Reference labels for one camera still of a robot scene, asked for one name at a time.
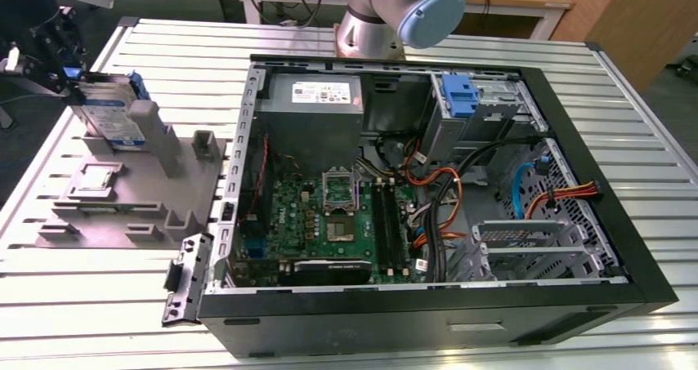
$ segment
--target white table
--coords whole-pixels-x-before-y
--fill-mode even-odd
[[[116,29],[95,70],[136,68],[178,135],[210,129],[230,139],[248,55],[332,51],[330,29],[140,20]],[[164,271],[176,251],[32,246],[52,199],[88,154],[76,140],[84,127],[67,109],[0,212],[3,370],[251,363],[283,369],[698,368],[698,171],[606,55],[578,43],[451,37],[435,48],[409,49],[409,59],[543,69],[681,301],[555,346],[238,360],[203,327],[160,327]]]

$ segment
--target metal bracket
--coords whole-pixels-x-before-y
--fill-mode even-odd
[[[196,317],[206,286],[206,269],[212,240],[212,236],[203,233],[182,241],[179,257],[170,263],[164,280],[164,289],[170,291],[164,304],[164,327],[200,324]]]

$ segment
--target ram slot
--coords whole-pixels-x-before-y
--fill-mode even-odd
[[[394,270],[402,271],[406,268],[405,263],[405,243],[403,234],[400,231],[400,212],[395,199],[395,188],[386,186],[383,191],[383,210],[384,223],[388,232],[388,248],[391,252],[391,267]]]
[[[383,210],[384,186],[374,184],[371,187],[372,202],[372,227],[375,247],[379,257],[379,270],[386,271],[391,267],[391,255],[388,250],[388,233]]]

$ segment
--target circuit component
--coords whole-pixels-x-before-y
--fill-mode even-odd
[[[354,242],[355,218],[352,216],[328,216],[326,219],[327,242]]]
[[[283,286],[335,286],[366,284],[372,265],[362,260],[282,261],[278,280]]]
[[[323,211],[330,215],[342,210],[348,215],[358,208],[354,173],[343,167],[323,173]]]
[[[403,234],[400,232],[395,187],[386,183],[372,185],[372,223],[379,251],[379,268],[392,276],[396,271],[409,274],[405,256]]]

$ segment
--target connector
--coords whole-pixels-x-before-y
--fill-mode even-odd
[[[223,213],[220,214],[220,221],[232,221],[232,212],[236,209],[236,205],[234,203],[226,202],[223,204]]]
[[[554,209],[555,208],[555,189],[549,186],[546,189],[547,192],[547,201],[546,201],[546,208]]]
[[[534,170],[538,176],[547,176],[553,165],[553,159],[550,155],[543,155],[534,160]]]

